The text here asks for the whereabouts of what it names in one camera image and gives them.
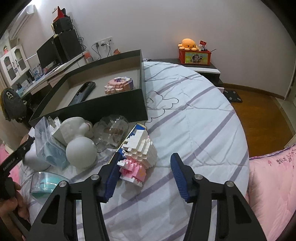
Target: black cardboard box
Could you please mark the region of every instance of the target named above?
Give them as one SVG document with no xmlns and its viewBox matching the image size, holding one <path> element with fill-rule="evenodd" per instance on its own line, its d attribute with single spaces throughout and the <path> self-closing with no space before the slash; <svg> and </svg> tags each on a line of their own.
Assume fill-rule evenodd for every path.
<svg viewBox="0 0 296 241">
<path fill-rule="evenodd" d="M 130 77 L 130 91 L 106 95 L 104 86 L 115 77 Z M 78 89 L 88 81 L 96 88 L 84 102 L 68 106 Z M 129 122 L 145 121 L 147 116 L 144 64 L 141 50 L 130 51 L 84 65 L 67 73 L 45 96 L 29 123 L 32 127 L 45 117 L 82 117 L 95 124 L 111 114 L 122 115 Z"/>
</svg>

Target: white ceramic figure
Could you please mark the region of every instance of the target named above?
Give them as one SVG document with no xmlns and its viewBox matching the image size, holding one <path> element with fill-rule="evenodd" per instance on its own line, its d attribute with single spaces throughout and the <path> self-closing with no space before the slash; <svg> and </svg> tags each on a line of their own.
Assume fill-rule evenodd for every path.
<svg viewBox="0 0 296 241">
<path fill-rule="evenodd" d="M 92 165 L 97 156 L 94 142 L 86 136 L 91 136 L 92 125 L 82 117 L 72 117 L 62 122 L 60 126 L 67 143 L 66 156 L 71 165 L 85 168 Z"/>
</svg>

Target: wooden floor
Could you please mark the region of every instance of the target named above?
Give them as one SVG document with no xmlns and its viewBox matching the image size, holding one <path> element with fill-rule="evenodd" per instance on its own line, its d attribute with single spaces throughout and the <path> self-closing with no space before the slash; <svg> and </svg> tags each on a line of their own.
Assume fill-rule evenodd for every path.
<svg viewBox="0 0 296 241">
<path fill-rule="evenodd" d="M 293 137 L 279 107 L 272 97 L 236 90 L 242 103 L 232 103 L 247 138 L 249 156 L 282 150 Z"/>
</svg>

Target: blue gripper pad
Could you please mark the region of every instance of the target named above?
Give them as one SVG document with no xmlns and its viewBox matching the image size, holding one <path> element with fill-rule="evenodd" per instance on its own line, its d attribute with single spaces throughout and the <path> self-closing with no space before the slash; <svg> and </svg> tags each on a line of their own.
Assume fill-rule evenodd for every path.
<svg viewBox="0 0 296 241">
<path fill-rule="evenodd" d="M 185 165 L 178 153 L 170 157 L 170 167 L 172 169 L 180 196 L 187 202 L 193 202 L 198 195 L 198 186 L 194 182 L 194 171 L 190 166 Z"/>
<path fill-rule="evenodd" d="M 101 182 L 97 188 L 97 198 L 100 202 L 106 203 L 113 196 L 116 183 L 121 175 L 120 166 L 117 162 L 122 160 L 123 156 L 119 152 L 115 152 L 111 161 L 107 165 L 103 165 L 98 175 L 101 177 Z"/>
</svg>

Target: power cord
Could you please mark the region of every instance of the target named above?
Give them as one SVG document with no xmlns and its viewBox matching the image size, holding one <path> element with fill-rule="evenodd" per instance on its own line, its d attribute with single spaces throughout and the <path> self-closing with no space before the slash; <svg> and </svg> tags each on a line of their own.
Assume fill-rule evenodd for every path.
<svg viewBox="0 0 296 241">
<path fill-rule="evenodd" d="M 95 51 L 96 54 L 98 55 L 98 58 L 97 58 L 95 61 L 101 59 L 102 56 L 101 56 L 100 53 L 99 53 L 99 44 L 93 44 L 93 45 L 91 46 L 91 48 L 92 48 L 92 50 Z"/>
<path fill-rule="evenodd" d="M 84 41 L 84 38 L 83 37 L 80 37 L 78 35 L 78 32 L 77 32 L 77 29 L 76 27 L 73 25 L 73 19 L 71 19 L 71 23 L 72 23 L 72 26 L 74 27 L 74 31 L 76 32 L 77 36 L 78 36 L 78 41 L 79 41 L 79 44 L 81 46 L 81 49 L 82 49 L 82 52 L 84 52 L 86 50 L 86 46 L 83 44 L 83 41 Z"/>
<path fill-rule="evenodd" d="M 109 46 L 109 49 L 110 49 L 110 56 L 112 56 L 112 50 L 111 50 L 111 44 L 110 44 L 111 40 L 108 40 L 108 42 L 109 42 L 108 46 Z"/>
<path fill-rule="evenodd" d="M 110 42 L 111 42 L 111 40 L 108 40 L 108 44 L 105 44 L 105 43 L 101 44 L 102 47 L 105 46 L 105 45 L 107 45 L 109 47 L 109 52 L 108 52 L 107 57 L 109 57 L 109 54 L 110 54 L 110 56 L 112 56 L 112 50 L 111 50 Z"/>
</svg>

